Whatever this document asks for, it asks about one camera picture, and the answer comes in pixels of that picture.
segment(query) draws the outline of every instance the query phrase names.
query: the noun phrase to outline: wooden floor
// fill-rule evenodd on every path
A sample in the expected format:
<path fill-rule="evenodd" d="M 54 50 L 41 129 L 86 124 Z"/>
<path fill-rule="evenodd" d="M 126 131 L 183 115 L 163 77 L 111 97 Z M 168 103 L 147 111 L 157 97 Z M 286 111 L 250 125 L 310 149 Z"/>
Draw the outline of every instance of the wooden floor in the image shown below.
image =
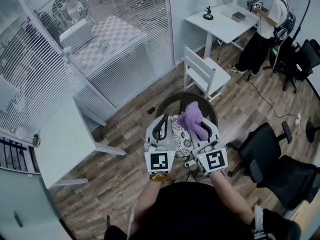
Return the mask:
<path fill-rule="evenodd" d="M 216 61 L 220 46 L 214 46 L 211 57 Z M 224 143 L 239 140 L 243 142 L 248 133 L 259 125 L 268 122 L 277 134 L 282 131 L 281 123 L 287 121 L 291 131 L 295 131 L 295 118 L 277 118 L 270 107 L 247 82 L 248 73 L 240 75 L 228 70 L 228 64 L 238 61 L 240 50 L 232 44 L 224 45 L 218 63 L 231 75 L 225 93 L 213 101 L 218 115 L 218 129 Z M 128 210 L 147 182 L 147 168 L 144 159 L 144 137 L 146 127 L 155 119 L 155 113 L 147 110 L 157 106 L 165 97 L 183 85 L 183 65 L 171 71 L 150 86 L 107 121 L 107 126 L 97 129 L 97 141 L 109 143 L 127 151 L 126 156 L 93 154 L 67 175 L 67 178 L 88 178 L 89 183 L 78 186 L 53 187 L 51 194 L 65 223 L 79 240 L 103 239 L 106 230 L 106 216 L 111 224 L 124 229 Z M 282 91 L 284 76 L 261 70 L 251 81 L 261 94 L 274 105 L 278 116 L 297 114 L 299 104 L 292 86 Z M 315 156 L 318 141 L 309 144 L 305 125 L 311 120 L 320 124 L 319 100 L 309 84 L 297 82 L 298 97 L 301 103 L 301 126 L 294 134 L 291 144 L 283 140 L 282 152 L 302 162 L 311 162 Z M 194 87 L 191 90 L 200 93 Z M 184 159 L 175 159 L 172 177 L 186 177 L 187 170 L 182 166 Z M 229 169 L 239 158 L 228 150 Z M 248 177 L 236 174 L 230 179 L 232 185 L 253 207 L 259 204 L 264 208 L 281 211 L 275 195 L 268 189 L 256 188 Z"/>

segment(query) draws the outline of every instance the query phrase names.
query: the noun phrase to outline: backpack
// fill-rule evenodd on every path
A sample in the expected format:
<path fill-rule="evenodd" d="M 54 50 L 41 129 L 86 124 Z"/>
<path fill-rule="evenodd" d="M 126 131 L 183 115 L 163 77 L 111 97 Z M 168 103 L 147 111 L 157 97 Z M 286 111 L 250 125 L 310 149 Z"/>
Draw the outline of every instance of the backpack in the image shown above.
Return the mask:
<path fill-rule="evenodd" d="M 288 10 L 288 14 L 284 22 L 280 26 L 274 28 L 274 37 L 278 42 L 281 43 L 290 35 L 292 30 L 294 29 L 296 23 L 296 16 L 293 12 L 289 10 L 289 7 L 284 0 L 280 1 L 282 1 L 285 4 Z"/>

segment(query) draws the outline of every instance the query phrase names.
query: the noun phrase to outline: window blinds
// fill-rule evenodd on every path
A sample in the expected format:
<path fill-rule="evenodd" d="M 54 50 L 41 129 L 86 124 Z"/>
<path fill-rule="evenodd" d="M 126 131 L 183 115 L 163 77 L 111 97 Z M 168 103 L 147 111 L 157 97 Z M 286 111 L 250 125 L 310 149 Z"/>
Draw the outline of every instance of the window blinds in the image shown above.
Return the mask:
<path fill-rule="evenodd" d="M 16 89 L 6 111 L 0 110 L 1 132 L 23 127 L 32 137 L 70 97 L 102 118 L 113 112 L 49 45 L 17 0 L 0 1 L 0 75 Z"/>
<path fill-rule="evenodd" d="M 25 0 L 77 69 L 119 107 L 173 67 L 166 0 Z"/>

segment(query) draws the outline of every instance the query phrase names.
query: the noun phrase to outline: small figurine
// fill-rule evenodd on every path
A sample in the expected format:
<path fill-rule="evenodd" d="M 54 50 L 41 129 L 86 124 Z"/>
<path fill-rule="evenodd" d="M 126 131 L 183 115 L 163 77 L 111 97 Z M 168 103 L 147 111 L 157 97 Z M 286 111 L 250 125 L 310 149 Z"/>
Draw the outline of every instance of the small figurine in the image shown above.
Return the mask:
<path fill-rule="evenodd" d="M 203 18 L 208 20 L 208 21 L 212 21 L 214 19 L 214 17 L 211 14 L 211 9 L 210 6 L 208 6 L 205 10 L 206 14 L 203 15 Z"/>

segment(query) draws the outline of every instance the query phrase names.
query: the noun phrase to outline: black pants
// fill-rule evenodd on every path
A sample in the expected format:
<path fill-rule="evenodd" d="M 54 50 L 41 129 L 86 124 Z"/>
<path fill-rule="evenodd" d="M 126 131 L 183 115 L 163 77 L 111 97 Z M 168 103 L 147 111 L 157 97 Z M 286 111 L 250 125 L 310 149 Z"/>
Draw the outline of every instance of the black pants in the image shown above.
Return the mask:
<path fill-rule="evenodd" d="M 253 74 L 257 74 L 273 43 L 274 38 L 265 39 L 256 32 L 241 53 L 239 63 L 235 65 L 236 69 L 250 70 Z"/>

